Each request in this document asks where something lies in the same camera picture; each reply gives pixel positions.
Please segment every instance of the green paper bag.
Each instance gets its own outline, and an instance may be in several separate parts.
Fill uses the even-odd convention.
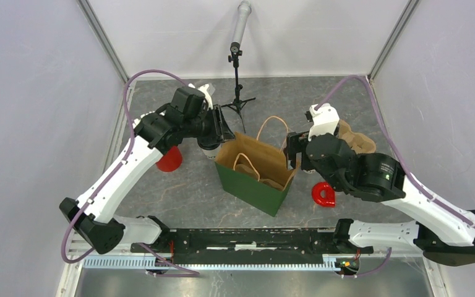
[[[236,140],[222,145],[215,164],[223,189],[258,208],[275,216],[283,203],[296,174],[296,169],[287,170],[282,150],[259,141],[266,122],[261,126],[257,137],[235,133]]]

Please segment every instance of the gray pole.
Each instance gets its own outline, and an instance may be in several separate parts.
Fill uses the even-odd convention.
[[[237,53],[241,46],[241,40],[243,39],[243,33],[245,32],[245,26],[247,25],[247,19],[252,12],[250,1],[241,1],[241,4],[237,7],[238,20],[236,29],[234,29],[234,36],[232,37],[232,43],[230,44],[230,52]]]

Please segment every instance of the black tripod stand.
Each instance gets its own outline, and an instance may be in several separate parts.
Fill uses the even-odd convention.
[[[255,100],[255,97],[247,99],[247,100],[239,99],[239,94],[241,92],[241,89],[243,89],[243,86],[239,84],[239,79],[238,79],[239,57],[242,54],[243,52],[241,50],[238,50],[236,53],[232,52],[232,54],[228,55],[228,62],[233,62],[234,73],[236,74],[236,88],[234,89],[234,93],[235,93],[234,101],[232,101],[232,103],[223,105],[223,107],[228,107],[231,110],[235,111],[237,115],[239,115],[239,118],[241,119],[241,124],[243,124],[243,132],[246,133],[247,131],[245,130],[245,123],[243,122],[243,115],[241,114],[241,110],[243,109],[243,107],[245,107],[248,101]]]

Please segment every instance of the white wall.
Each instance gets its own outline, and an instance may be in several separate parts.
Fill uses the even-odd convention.
[[[241,0],[90,2],[129,75],[234,75],[227,55]],[[407,0],[251,2],[240,73],[287,76],[369,73]]]
[[[75,1],[0,1],[0,296],[54,296],[60,201],[101,173],[121,82]]]
[[[375,91],[412,171],[475,209],[475,1],[421,1]],[[451,296],[475,295],[475,264],[445,273]]]

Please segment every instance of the red cup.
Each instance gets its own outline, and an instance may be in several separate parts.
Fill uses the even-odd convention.
[[[156,165],[162,172],[172,172],[178,169],[183,162],[183,156],[178,147],[172,147],[168,153],[166,153]]]
[[[334,189],[325,181],[317,183],[312,187],[312,199],[316,204],[322,207],[335,207],[336,206],[336,193]]]

